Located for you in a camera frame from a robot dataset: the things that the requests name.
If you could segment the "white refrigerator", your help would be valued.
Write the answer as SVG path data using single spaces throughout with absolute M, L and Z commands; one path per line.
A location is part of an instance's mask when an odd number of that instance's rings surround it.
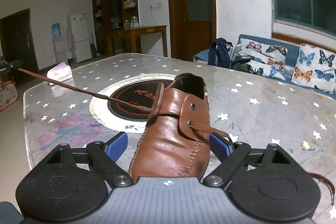
M 69 16 L 68 27 L 71 38 L 72 58 L 76 64 L 92 58 L 90 38 L 85 12 L 71 14 Z

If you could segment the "brown shoelace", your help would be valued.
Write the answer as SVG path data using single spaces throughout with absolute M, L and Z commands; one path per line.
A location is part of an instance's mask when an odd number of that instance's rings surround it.
M 146 107 L 146 106 L 132 105 L 131 103 L 128 103 L 128 102 L 125 102 L 125 101 L 121 101 L 121 100 L 118 100 L 116 98 L 108 97 L 108 96 L 105 96 L 105 95 L 102 95 L 102 94 L 98 94 L 98 93 L 94 93 L 94 92 L 90 92 L 90 91 L 86 91 L 84 89 L 77 88 L 77 87 L 71 86 L 69 84 L 65 84 L 65 83 L 59 82 L 57 80 L 49 79 L 48 77 L 38 75 L 36 73 L 33 73 L 31 71 L 27 71 L 27 70 L 22 69 L 22 68 L 19 68 L 18 70 L 21 71 L 21 72 L 27 73 L 28 75 L 31 75 L 31 76 L 33 76 L 33 77 L 35 77 L 37 79 L 41 79 L 43 81 L 47 81 L 48 83 L 52 83 L 52 84 L 64 87 L 66 89 L 69 89 L 69 90 L 72 90 L 72 91 L 75 91 L 75 92 L 89 94 L 90 96 L 93 96 L 93 97 L 96 97 L 96 98 L 99 98 L 99 99 L 102 99 L 102 100 L 108 100 L 108 101 L 112 101 L 112 102 L 117 102 L 117 103 L 129 106 L 129 107 L 141 110 L 141 111 L 149 112 L 149 113 L 152 110 L 152 108 L 149 108 L 149 107 Z M 321 174 L 314 173 L 314 172 L 309 172 L 309 174 L 313 178 L 316 178 L 317 180 L 323 182 L 327 186 L 327 188 L 328 188 L 328 190 L 330 191 L 330 194 L 331 194 L 331 205 L 334 205 L 335 204 L 335 186 L 334 186 L 334 184 L 328 178 L 326 178 L 325 176 L 323 176 Z

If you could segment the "blue sofa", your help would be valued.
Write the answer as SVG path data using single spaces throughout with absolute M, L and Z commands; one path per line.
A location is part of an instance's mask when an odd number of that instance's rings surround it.
M 335 52 L 313 44 L 297 46 L 277 40 L 241 34 L 236 46 L 226 44 L 228 53 L 216 49 L 218 58 L 230 58 L 231 68 L 278 79 L 335 98 Z

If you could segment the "brown leather shoe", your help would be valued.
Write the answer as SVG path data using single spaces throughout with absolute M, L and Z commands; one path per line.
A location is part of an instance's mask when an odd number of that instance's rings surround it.
M 201 178 L 210 160 L 209 136 L 191 128 L 196 123 L 210 125 L 204 80 L 182 73 L 169 86 L 158 84 L 130 177 Z

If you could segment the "brown wooden door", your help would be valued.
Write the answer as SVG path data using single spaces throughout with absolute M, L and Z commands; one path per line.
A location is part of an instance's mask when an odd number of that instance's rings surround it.
M 169 0 L 171 57 L 191 61 L 216 38 L 215 0 Z

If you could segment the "butterfly pillow left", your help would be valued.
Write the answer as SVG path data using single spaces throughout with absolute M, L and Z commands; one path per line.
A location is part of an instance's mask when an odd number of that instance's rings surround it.
M 288 49 L 277 45 L 268 45 L 252 39 L 240 39 L 238 57 L 252 57 L 246 64 L 240 64 L 241 71 L 263 77 L 285 80 L 284 66 Z

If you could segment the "dark wooden shelf cabinet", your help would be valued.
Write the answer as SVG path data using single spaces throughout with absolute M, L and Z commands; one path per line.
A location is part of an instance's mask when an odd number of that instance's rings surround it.
M 138 0 L 92 0 L 92 9 L 97 52 L 106 56 L 130 52 L 130 38 L 120 33 L 132 17 L 139 17 Z

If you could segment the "dotted play tent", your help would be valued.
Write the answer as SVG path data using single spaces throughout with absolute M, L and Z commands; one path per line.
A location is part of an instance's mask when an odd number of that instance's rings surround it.
M 18 100 L 18 92 L 14 81 L 1 83 L 0 112 L 11 106 Z

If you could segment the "butterfly pillow right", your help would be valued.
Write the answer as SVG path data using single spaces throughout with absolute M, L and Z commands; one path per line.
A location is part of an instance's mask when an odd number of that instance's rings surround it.
M 291 82 L 335 94 L 335 53 L 301 44 Z

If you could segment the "butterfly pillow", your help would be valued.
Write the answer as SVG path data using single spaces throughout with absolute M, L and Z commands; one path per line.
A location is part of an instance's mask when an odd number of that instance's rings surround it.
M 268 45 L 252 39 L 240 39 L 238 57 L 252 57 L 246 64 L 240 64 L 241 71 L 263 77 L 285 80 L 284 66 L 288 49 L 277 45 Z
M 291 82 L 335 94 L 335 53 L 301 44 Z

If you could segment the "water dispenser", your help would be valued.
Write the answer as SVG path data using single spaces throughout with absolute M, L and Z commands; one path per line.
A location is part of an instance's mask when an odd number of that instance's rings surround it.
M 57 64 L 68 64 L 68 50 L 66 48 L 66 42 L 62 36 L 59 23 L 52 25 L 52 43 Z

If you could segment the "dark blue bag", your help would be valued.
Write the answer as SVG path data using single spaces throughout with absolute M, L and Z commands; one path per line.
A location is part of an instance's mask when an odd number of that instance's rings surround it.
M 226 41 L 224 38 L 215 39 L 210 47 L 208 54 L 208 65 L 227 68 L 231 67 L 230 52 L 227 46 L 233 46 L 231 42 Z

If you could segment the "pink white paper pack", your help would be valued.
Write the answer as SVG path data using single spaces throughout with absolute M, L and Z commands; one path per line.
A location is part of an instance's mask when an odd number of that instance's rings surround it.
M 46 77 L 58 82 L 64 82 L 73 78 L 72 69 L 65 62 L 62 62 L 56 65 L 54 68 L 50 69 L 47 72 Z

